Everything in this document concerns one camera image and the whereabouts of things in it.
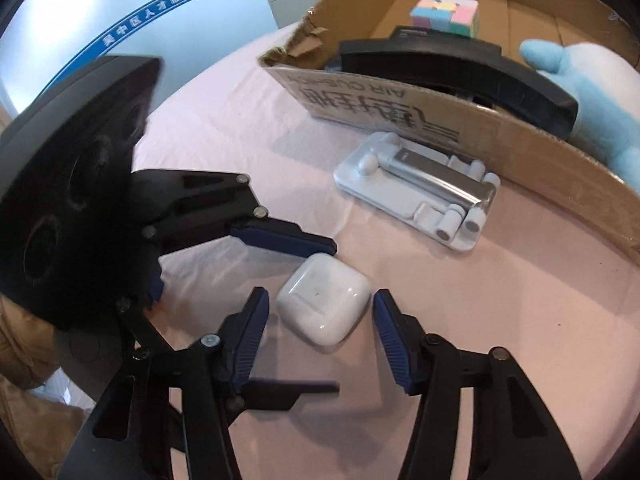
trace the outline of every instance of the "black plastic object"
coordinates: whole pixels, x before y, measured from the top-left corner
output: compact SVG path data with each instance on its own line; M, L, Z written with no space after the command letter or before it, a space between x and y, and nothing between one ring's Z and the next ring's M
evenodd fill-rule
M159 271L139 267L149 248L123 200L159 70L155 58L100 58L0 137L0 290L58 326L147 294ZM148 281L129 290L140 272Z
M218 334L181 351L133 349L66 457L60 480L156 480L172 476L171 448L186 452L191 480L240 480L228 427L244 410L287 411L335 383L249 380L269 297L255 288ZM182 415L169 388L182 391Z
M471 95L562 140L569 137L578 103L535 70L484 41L400 29L389 40L340 42L342 71Z
M61 330L151 305L162 254L232 231L298 256L337 251L269 218L247 175L131 173L159 70L155 58L100 58L0 137L0 291Z
M502 347L488 354L458 350L427 334L379 290L373 316L396 383L421 395L399 480L449 480L458 436L460 389L474 389L469 478L580 480L551 413Z

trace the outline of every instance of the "blue stripe on wall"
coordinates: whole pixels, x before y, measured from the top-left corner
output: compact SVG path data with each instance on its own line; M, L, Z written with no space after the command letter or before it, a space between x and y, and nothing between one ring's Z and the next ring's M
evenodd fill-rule
M126 40L133 33L140 30L142 27L145 27L145 25L148 25L153 20L158 19L160 16L164 16L171 10L190 1L192 0L153 0L152 2L134 10L128 16L112 25L84 47L79 54L69 61L56 74L56 76L49 81L45 89L40 92L40 95L55 85L55 83L79 69L81 66L86 65L91 60L94 60L99 56L103 56L116 45Z

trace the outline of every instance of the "white wall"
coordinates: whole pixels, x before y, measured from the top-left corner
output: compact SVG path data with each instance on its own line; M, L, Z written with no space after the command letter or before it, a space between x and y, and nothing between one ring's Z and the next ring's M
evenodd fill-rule
M75 54L149 1L25 0L0 38L5 107L23 111ZM164 58L157 105L207 66L275 29L267 0L193 0L141 28L110 54Z

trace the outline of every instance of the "blue gripper pad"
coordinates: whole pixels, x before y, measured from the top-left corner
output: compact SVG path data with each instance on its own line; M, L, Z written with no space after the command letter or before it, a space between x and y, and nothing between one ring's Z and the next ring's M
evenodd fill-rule
M303 233L288 234L286 232L276 232L260 228L259 226L248 226L244 228L232 228L231 235L239 238L251 247L259 247L277 253L293 254L301 258L308 258L312 254L326 253L335 256L337 246L330 238Z
M420 352L420 342L425 337L420 323L400 312L386 289L373 296L373 319L396 384L408 395L421 393L418 384L424 380L429 365Z
M149 296L151 297L151 301L153 303L159 303L163 292L164 281L162 280L160 272L158 272L157 274L154 274L151 286L149 287Z
M244 308L228 316L218 331L224 345L226 368L231 372L229 379L237 391L249 380L268 317L269 293L258 286Z

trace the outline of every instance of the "brown jacket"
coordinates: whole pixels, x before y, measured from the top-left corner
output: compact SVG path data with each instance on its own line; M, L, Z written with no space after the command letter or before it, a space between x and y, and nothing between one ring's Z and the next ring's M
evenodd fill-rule
M0 296L0 419L46 480L57 476L84 421L80 408L26 391L57 368L53 327Z
M2 132L10 122L11 117L9 117L7 111L2 107L2 105L0 105L0 132Z

